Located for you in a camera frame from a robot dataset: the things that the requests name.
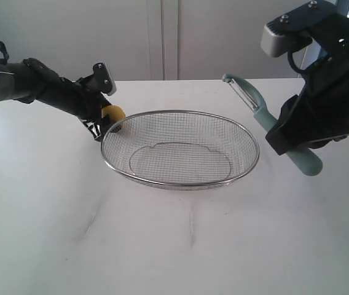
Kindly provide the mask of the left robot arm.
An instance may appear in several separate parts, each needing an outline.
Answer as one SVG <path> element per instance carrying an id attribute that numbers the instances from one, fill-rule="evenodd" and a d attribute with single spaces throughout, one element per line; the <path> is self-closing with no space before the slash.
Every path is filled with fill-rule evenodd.
<path id="1" fill-rule="evenodd" d="M 107 99 L 117 88 L 103 62 L 93 65 L 91 75 L 71 81 L 36 58 L 10 63 L 2 41 L 0 52 L 0 101 L 39 101 L 61 110 L 78 118 L 96 141 L 102 141 L 107 132 L 121 129 L 119 122 L 125 113 Z"/>

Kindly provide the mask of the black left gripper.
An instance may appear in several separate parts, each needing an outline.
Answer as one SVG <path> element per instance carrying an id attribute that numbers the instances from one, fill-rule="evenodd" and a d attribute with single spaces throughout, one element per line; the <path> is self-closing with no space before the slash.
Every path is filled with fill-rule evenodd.
<path id="1" fill-rule="evenodd" d="M 124 119 L 123 114 L 107 114 L 100 119 L 101 110 L 109 106 L 109 101 L 101 93 L 91 93 L 64 77 L 46 85 L 42 102 L 76 116 L 95 141 L 102 140 L 102 133 L 117 133 L 122 128 L 118 122 Z"/>

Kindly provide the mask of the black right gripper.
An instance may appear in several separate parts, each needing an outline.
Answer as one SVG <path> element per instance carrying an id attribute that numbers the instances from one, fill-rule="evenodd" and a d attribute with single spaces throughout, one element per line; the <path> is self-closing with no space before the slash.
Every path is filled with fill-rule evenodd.
<path id="1" fill-rule="evenodd" d="M 310 32 L 327 55 L 305 77 L 301 95 L 282 105 L 278 122 L 266 135 L 279 155 L 349 136 L 349 18 L 334 13 Z"/>

